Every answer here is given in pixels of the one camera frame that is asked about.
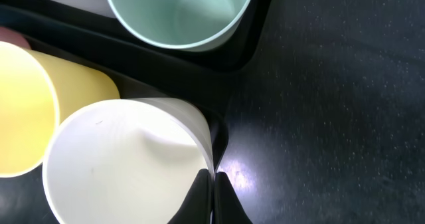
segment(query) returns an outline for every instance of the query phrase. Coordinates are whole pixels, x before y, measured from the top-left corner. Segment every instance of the black granite surface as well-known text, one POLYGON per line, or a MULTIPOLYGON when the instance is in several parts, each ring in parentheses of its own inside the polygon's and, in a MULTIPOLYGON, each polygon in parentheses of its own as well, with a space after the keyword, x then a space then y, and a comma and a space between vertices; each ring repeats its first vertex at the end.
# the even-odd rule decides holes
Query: black granite surface
POLYGON ((425 0, 273 0, 221 162, 253 223, 425 223, 425 0))

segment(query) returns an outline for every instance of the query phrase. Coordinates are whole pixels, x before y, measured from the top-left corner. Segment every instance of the yellow cup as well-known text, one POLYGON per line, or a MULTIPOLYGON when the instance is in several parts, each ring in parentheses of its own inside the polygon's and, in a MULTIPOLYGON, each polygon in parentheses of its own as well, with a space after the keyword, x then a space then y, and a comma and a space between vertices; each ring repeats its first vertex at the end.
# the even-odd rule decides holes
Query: yellow cup
POLYGON ((0 177, 35 169, 63 120, 115 98, 118 89, 100 71, 0 42, 0 177))

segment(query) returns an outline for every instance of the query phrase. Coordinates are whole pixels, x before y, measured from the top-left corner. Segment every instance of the green cup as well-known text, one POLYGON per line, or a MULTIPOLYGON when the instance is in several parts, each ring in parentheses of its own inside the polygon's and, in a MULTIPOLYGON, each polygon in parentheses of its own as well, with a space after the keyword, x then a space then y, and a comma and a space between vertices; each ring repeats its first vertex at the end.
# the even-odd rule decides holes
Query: green cup
POLYGON ((250 0, 108 0, 122 25, 157 47, 207 51, 235 32, 250 0))

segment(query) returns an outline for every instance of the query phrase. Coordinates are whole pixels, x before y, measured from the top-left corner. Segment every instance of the gray cup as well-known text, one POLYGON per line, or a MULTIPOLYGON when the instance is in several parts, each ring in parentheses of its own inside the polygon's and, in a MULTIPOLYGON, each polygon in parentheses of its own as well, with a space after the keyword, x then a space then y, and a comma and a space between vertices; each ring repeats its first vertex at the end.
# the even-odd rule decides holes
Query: gray cup
POLYGON ((108 0, 122 25, 157 47, 207 51, 235 32, 250 0, 108 0))

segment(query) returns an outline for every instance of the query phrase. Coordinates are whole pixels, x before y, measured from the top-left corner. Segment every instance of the countertop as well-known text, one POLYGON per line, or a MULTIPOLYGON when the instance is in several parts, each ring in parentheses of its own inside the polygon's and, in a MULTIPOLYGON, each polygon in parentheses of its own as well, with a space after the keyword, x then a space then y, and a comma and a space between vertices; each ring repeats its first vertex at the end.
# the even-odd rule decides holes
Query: countertop
POLYGON ((425 0, 273 0, 226 112, 253 223, 425 223, 425 0))

